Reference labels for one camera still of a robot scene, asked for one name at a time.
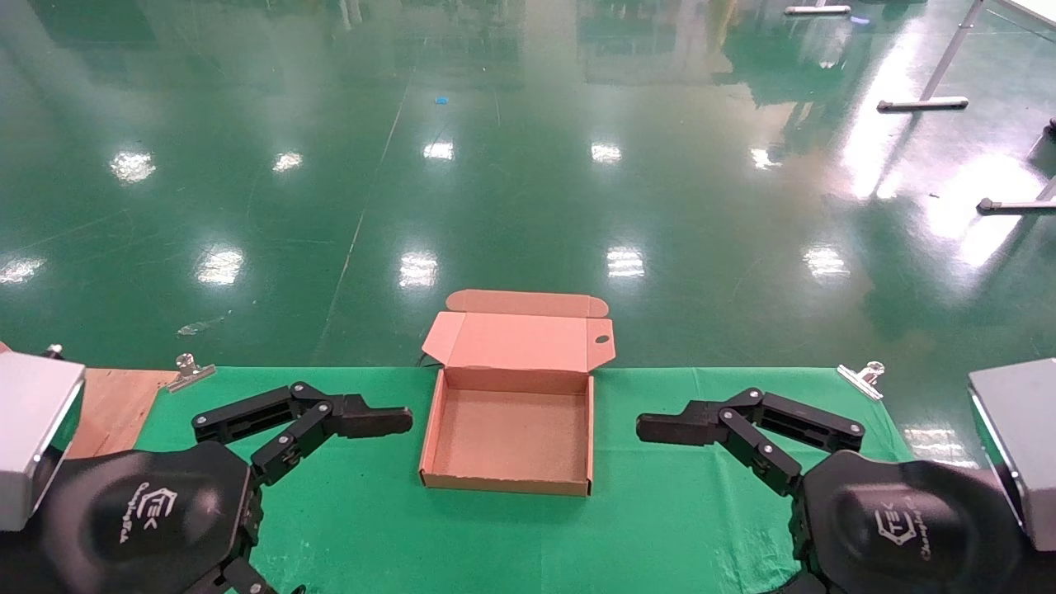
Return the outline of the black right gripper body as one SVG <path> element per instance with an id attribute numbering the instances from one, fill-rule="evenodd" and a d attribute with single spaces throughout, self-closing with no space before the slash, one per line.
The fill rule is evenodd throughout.
<path id="1" fill-rule="evenodd" d="M 799 572 L 827 593 L 1052 593 L 1054 554 L 1034 547 L 991 470 L 830 454 L 802 478 L 790 530 Z"/>

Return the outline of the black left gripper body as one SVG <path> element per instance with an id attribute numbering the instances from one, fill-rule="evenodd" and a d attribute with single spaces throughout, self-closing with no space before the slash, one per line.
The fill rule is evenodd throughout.
<path id="1" fill-rule="evenodd" d="M 262 494 L 248 463 L 203 442 L 65 461 L 26 526 L 4 531 L 4 593 L 186 593 L 248 560 Z"/>

